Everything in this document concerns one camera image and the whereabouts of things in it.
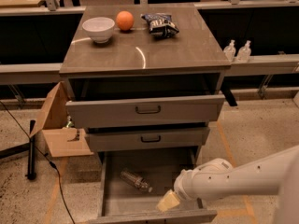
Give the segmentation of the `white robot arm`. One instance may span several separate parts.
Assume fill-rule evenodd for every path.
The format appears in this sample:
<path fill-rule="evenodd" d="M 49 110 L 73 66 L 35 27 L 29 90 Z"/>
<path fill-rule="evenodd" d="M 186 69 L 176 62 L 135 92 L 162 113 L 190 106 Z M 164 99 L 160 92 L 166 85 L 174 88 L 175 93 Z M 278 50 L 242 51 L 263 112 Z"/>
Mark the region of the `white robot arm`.
<path fill-rule="evenodd" d="M 182 170 L 157 208 L 166 212 L 184 201 L 235 195 L 277 195 L 273 224 L 299 224 L 299 146 L 238 167 L 217 158 Z"/>

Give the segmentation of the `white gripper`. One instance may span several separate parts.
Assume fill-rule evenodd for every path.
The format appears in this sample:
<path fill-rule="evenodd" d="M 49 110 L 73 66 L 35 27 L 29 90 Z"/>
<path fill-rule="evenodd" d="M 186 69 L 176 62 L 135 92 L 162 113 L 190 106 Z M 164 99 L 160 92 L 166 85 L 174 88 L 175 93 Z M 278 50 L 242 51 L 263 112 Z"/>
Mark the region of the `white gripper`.
<path fill-rule="evenodd" d="M 192 170 L 182 170 L 174 183 L 174 191 L 169 190 L 158 202 L 157 209 L 166 212 L 180 205 L 180 200 L 194 200 L 196 195 L 192 186 Z"/>

